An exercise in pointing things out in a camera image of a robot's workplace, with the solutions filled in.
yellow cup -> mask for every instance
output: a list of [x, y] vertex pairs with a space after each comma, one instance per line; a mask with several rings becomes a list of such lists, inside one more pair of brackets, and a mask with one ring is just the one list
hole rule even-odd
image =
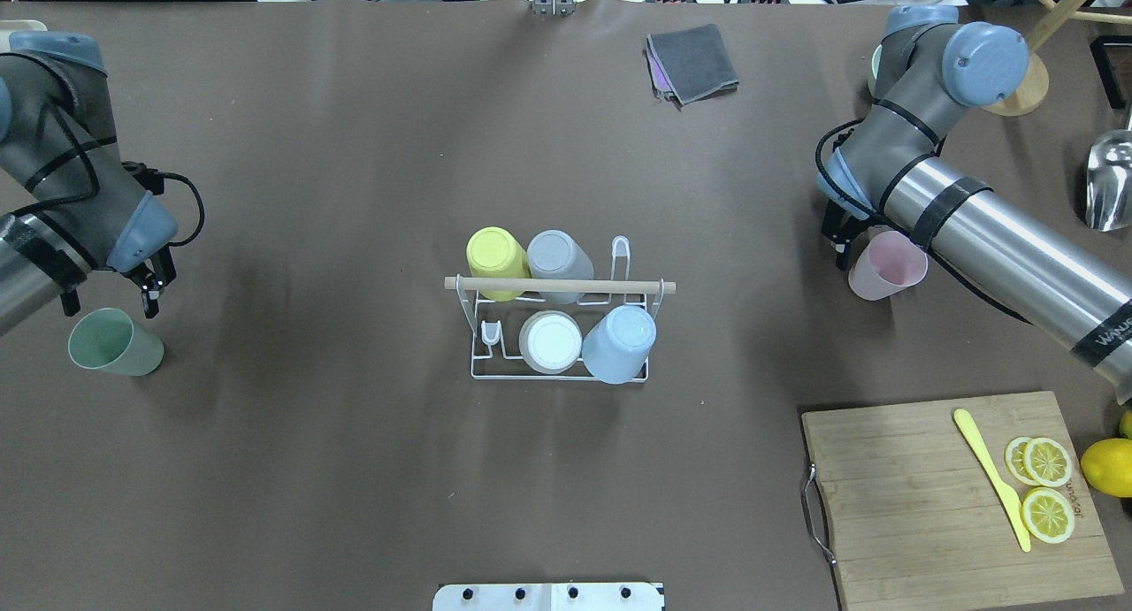
[[[468, 241], [468, 268], [473, 277], [526, 277], [531, 276], [526, 266], [526, 252], [518, 241], [504, 229], [489, 227], [477, 231]], [[480, 290], [495, 301], [511, 301], [522, 295], [522, 290]]]

lemon slice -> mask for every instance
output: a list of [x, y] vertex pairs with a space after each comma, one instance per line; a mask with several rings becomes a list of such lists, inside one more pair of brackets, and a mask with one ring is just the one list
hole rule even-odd
[[1022, 500], [1022, 523], [1039, 541], [1063, 543], [1073, 534], [1073, 506], [1058, 490], [1034, 488]]
[[1006, 444], [1006, 470], [1010, 474], [1019, 479], [1023, 484], [1030, 487], [1038, 487], [1040, 483], [1035, 481], [1030, 473], [1026, 470], [1026, 462], [1022, 458], [1026, 451], [1026, 444], [1029, 444], [1032, 439], [1029, 437], [1015, 438], [1010, 444]]
[[1038, 437], [1022, 448], [1022, 465], [1039, 485], [1060, 488], [1069, 482], [1073, 465], [1069, 453], [1053, 439]]

mint green cup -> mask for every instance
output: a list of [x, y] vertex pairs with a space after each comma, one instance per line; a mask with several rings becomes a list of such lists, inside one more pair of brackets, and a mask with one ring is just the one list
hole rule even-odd
[[165, 345], [126, 311], [100, 309], [75, 325], [67, 353], [86, 370], [142, 377], [157, 368]]

whole lemon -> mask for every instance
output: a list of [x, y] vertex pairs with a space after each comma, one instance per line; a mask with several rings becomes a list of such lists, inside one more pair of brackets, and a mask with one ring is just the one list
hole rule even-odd
[[1089, 484], [1108, 496], [1132, 498], [1132, 439], [1097, 441], [1081, 455]]

wooden cutting board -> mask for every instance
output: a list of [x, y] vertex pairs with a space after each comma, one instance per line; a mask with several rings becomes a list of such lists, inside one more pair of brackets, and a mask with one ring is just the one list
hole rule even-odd
[[[1006, 471], [1011, 439], [1049, 437], [1073, 454], [1073, 479], [1058, 489], [1077, 516], [1065, 543], [1034, 539], [1032, 551], [1019, 549], [951, 420], [959, 406], [1019, 497], [1029, 488]], [[1124, 591], [1053, 393], [809, 412], [801, 423], [843, 611], [959, 611]]]

